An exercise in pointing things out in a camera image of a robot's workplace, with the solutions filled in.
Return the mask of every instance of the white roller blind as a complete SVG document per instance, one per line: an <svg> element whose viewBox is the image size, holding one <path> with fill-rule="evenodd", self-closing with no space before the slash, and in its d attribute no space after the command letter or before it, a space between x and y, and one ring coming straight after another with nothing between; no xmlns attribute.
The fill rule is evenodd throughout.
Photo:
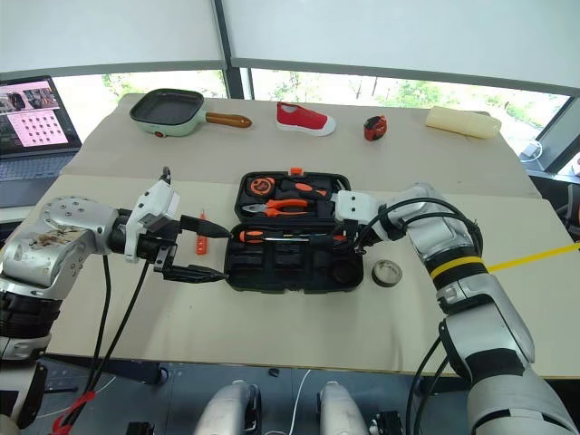
<svg viewBox="0 0 580 435"><path fill-rule="evenodd" d="M222 60L211 0L0 0L0 72Z"/></svg>
<svg viewBox="0 0 580 435"><path fill-rule="evenodd" d="M224 0L224 7L237 66L331 63L580 88L578 0Z"/></svg>

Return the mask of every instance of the yellow tape stripe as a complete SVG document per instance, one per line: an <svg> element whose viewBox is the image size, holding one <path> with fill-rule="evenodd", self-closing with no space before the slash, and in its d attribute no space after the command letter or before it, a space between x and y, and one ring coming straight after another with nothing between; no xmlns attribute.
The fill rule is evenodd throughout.
<svg viewBox="0 0 580 435"><path fill-rule="evenodd" d="M462 258L456 258L455 260L448 261L447 263L443 263L441 266L435 267L430 273L430 277L431 279L435 279L437 276L450 270L453 267L462 266L469 263L483 264L483 260L478 256L463 256Z"/></svg>
<svg viewBox="0 0 580 435"><path fill-rule="evenodd" d="M514 266L521 266L525 263L530 263L532 261L542 260L544 258L548 258L549 256L558 256L560 254L564 254L565 252L576 251L580 249L580 242L573 243L572 245L557 247L556 249L550 249L544 252L540 252L534 254L532 256L522 256L521 258L517 258L515 260L506 261L505 263L499 263L498 265L493 265L488 267L489 272L497 272L501 269L507 269L508 267Z"/></svg>

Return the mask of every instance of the white shoe sole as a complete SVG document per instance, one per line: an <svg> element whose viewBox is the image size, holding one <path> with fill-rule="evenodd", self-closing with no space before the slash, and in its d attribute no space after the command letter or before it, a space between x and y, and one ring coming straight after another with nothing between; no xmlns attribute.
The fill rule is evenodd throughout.
<svg viewBox="0 0 580 435"><path fill-rule="evenodd" d="M278 122L278 120L275 121L275 125L280 130L301 131L302 133L311 134L313 136L328 136L336 129L336 121L330 116L328 117L326 124L320 130L307 129L306 127L300 127L299 125L286 125Z"/></svg>

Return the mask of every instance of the screwdriver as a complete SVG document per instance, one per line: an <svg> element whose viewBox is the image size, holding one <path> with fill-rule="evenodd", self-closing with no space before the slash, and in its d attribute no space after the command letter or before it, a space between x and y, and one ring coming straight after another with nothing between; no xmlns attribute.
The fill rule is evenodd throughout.
<svg viewBox="0 0 580 435"><path fill-rule="evenodd" d="M343 241L345 236L329 236L325 233L316 234L284 234L283 231L250 230L239 233L239 241L243 243L268 242L327 242Z"/></svg>
<svg viewBox="0 0 580 435"><path fill-rule="evenodd" d="M317 188L306 183L294 183L289 179L285 179L282 181L282 183L280 183L280 189L295 190L301 197L310 199L326 198L328 195L328 190Z"/></svg>
<svg viewBox="0 0 580 435"><path fill-rule="evenodd" d="M201 210L201 215L199 218L206 220L206 210ZM197 234L196 237L196 254L199 256L204 256L208 253L208 238L206 236L200 236Z"/></svg>

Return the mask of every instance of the white cable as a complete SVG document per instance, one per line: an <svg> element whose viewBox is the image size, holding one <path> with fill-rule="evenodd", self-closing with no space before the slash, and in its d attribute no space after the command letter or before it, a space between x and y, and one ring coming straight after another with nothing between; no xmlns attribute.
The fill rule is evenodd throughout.
<svg viewBox="0 0 580 435"><path fill-rule="evenodd" d="M101 387L99 390L97 390L97 391L95 392L95 394L99 394L100 392L102 392L102 391L103 391L105 388L107 388L109 385L111 385L111 384L112 384L112 382L113 382L115 379L117 379L117 376L113 376L113 377L111 378L111 380L110 380L110 381L108 381L107 383L105 383L105 384L104 384L104 385L103 385L103 386L102 386L102 387ZM64 408L64 409L62 409L62 410L58 410L58 411L55 411L55 412L49 412L48 414L39 415L39 416L37 416L36 418L37 418L37 419L43 419L44 417L50 417L51 415L60 414L61 412L68 411L68 410L69 410L69 408L71 408L71 407L69 406L68 408Z"/></svg>
<svg viewBox="0 0 580 435"><path fill-rule="evenodd" d="M521 163L528 163L529 161L534 161L534 160L538 160L540 158L540 156L542 155L542 153L544 152L544 146L542 145L542 142L538 142L538 145L540 146L540 152L537 153L537 156L531 158L531 159L527 159L527 160L520 160Z"/></svg>
<svg viewBox="0 0 580 435"><path fill-rule="evenodd" d="M296 420L296 408L298 408L298 401L300 400L300 393L302 392L302 386L305 384L306 377L310 374L310 372L311 372L311 370L308 370L308 372L306 372L306 374L302 378L302 381L300 382L300 386L298 387L298 393L296 394L296 401L294 402L294 412L292 413L292 424L290 425L290 431L288 432L288 435L292 435L292 432L294 430L294 422Z"/></svg>

